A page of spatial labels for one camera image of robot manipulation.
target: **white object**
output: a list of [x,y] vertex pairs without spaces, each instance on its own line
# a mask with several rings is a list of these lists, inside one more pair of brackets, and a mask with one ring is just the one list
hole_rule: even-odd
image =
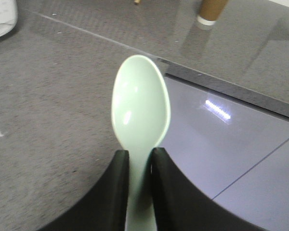
[[15,0],[0,0],[0,37],[10,32],[17,22]]
[[131,56],[118,71],[112,96],[113,129],[130,154],[129,231],[157,230],[147,163],[169,123],[170,102],[162,74],[147,57]]
[[206,25],[206,26],[212,26],[216,22],[216,21],[209,21],[207,19],[204,19],[200,15],[197,16],[197,20],[198,20],[198,22],[200,22],[201,24]]

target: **gray tile floor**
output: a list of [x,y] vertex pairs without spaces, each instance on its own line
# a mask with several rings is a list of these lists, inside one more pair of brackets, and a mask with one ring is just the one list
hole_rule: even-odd
[[142,53],[289,103],[289,8],[230,1],[211,31],[199,0],[18,0],[0,39],[0,231],[35,230],[97,181],[119,144],[111,92]]

